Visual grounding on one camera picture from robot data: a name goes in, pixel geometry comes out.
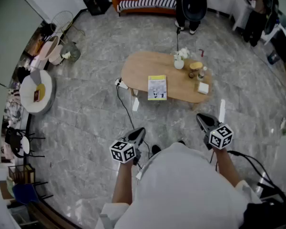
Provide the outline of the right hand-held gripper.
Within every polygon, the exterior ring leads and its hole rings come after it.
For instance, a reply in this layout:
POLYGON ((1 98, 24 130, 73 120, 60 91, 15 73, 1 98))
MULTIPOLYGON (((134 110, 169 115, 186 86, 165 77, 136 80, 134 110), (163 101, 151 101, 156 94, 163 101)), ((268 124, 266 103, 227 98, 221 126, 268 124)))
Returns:
POLYGON ((229 125, 220 126, 215 116, 205 113, 198 113, 196 120, 201 130, 206 133, 204 143, 208 150, 212 148, 221 150, 231 144, 234 132, 229 125))

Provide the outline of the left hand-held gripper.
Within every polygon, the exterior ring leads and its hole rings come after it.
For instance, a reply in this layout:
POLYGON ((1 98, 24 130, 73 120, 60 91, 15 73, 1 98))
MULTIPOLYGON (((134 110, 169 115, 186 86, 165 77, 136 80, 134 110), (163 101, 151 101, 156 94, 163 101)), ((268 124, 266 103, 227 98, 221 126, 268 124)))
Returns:
POLYGON ((137 165, 141 158, 141 151, 138 148, 144 141, 145 135, 145 128, 139 127, 127 132, 123 137, 124 141, 115 140, 109 147, 112 159, 123 164, 133 161, 133 165, 137 165))

